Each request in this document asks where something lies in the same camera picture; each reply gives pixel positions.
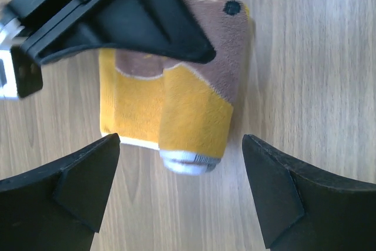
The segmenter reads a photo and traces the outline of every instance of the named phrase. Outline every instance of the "yellow fabric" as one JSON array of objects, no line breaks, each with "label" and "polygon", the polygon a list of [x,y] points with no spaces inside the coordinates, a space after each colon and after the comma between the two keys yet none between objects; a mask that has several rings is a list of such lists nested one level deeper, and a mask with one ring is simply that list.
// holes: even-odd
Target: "yellow fabric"
[{"label": "yellow fabric", "polygon": [[99,72],[102,133],[223,156],[233,107],[187,67],[167,69],[157,79],[130,78],[116,70],[115,51],[102,49]]},{"label": "yellow fabric", "polygon": [[164,71],[159,147],[221,158],[233,107],[183,65]]}]

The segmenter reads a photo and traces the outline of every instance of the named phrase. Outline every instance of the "wooden surface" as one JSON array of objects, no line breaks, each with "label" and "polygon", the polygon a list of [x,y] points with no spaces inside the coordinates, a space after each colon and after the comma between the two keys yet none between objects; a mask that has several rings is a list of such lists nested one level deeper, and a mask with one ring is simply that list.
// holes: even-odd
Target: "wooden surface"
[{"label": "wooden surface", "polygon": [[[245,133],[376,182],[376,0],[242,1],[255,29],[223,162],[208,175],[179,176],[155,152],[122,146],[92,250],[264,250],[240,149]],[[41,93],[0,101],[0,178],[100,138],[96,52],[43,74]]]}]

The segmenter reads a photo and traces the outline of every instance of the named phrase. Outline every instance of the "towel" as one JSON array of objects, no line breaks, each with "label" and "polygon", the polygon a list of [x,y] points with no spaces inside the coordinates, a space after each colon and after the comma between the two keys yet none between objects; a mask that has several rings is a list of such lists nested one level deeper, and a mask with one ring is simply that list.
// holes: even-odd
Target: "towel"
[{"label": "towel", "polygon": [[249,31],[235,0],[184,0],[214,46],[207,64],[101,49],[100,130],[122,143],[159,150],[177,173],[200,175],[226,148]]}]

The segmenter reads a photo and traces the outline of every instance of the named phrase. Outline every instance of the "yellow cloth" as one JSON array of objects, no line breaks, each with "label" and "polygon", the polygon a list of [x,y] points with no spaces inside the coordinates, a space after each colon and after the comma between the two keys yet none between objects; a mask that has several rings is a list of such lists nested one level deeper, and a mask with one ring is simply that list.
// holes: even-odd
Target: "yellow cloth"
[{"label": "yellow cloth", "polygon": [[217,57],[198,66],[102,49],[100,130],[117,132],[123,143],[160,149],[169,169],[196,175],[223,157],[248,25],[246,9],[235,16],[223,12],[228,0],[186,2]]}]

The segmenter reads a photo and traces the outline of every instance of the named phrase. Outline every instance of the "folded cloth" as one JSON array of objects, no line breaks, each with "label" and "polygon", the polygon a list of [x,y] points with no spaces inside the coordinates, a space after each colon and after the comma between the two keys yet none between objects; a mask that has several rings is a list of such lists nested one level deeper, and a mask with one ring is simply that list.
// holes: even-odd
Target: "folded cloth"
[{"label": "folded cloth", "polygon": [[177,173],[199,175],[223,157],[249,31],[234,0],[185,0],[217,55],[207,64],[102,49],[100,129],[159,150]]}]

